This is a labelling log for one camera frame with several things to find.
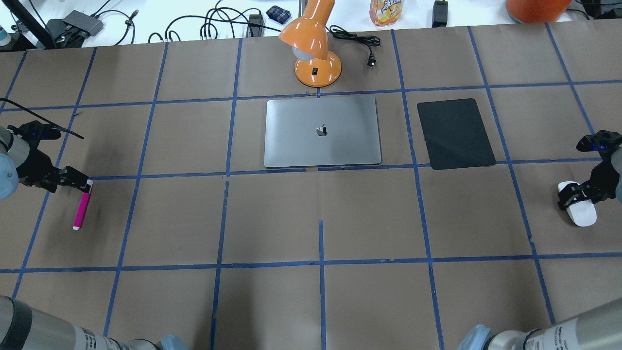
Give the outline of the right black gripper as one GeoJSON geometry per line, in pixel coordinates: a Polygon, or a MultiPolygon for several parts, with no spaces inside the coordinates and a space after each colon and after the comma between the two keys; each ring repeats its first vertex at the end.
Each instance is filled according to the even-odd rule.
{"type": "Polygon", "coordinates": [[[616,191],[619,181],[620,173],[616,171],[611,161],[602,161],[592,169],[585,185],[574,181],[564,181],[558,184],[558,208],[565,211],[578,202],[617,199],[616,191]]]}

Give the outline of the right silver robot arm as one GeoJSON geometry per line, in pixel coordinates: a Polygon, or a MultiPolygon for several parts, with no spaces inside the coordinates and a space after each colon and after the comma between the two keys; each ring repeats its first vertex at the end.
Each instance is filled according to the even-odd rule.
{"type": "Polygon", "coordinates": [[[460,350],[620,350],[622,305],[618,298],[562,323],[531,332],[508,330],[493,334],[476,325],[464,337],[460,350]]]}

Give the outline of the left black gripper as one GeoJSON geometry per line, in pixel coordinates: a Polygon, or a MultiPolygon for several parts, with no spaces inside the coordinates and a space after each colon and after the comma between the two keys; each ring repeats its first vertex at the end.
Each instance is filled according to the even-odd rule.
{"type": "Polygon", "coordinates": [[[56,168],[51,158],[38,149],[31,150],[26,160],[17,166],[17,174],[20,184],[43,188],[50,193],[55,193],[58,186],[78,190],[92,188],[92,181],[88,175],[71,166],[64,169],[56,168]]]}

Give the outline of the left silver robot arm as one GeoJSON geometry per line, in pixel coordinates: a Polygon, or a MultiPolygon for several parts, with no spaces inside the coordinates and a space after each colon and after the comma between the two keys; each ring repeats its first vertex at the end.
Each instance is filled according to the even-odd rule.
{"type": "MultiPolygon", "coordinates": [[[[87,175],[75,168],[59,169],[38,149],[42,140],[57,140],[65,128],[52,122],[27,122],[1,131],[1,197],[10,197],[19,184],[55,192],[69,186],[88,193],[87,175]]],[[[155,343],[134,339],[126,343],[92,332],[29,306],[13,297],[1,297],[3,350],[184,350],[177,336],[155,343]]]]}

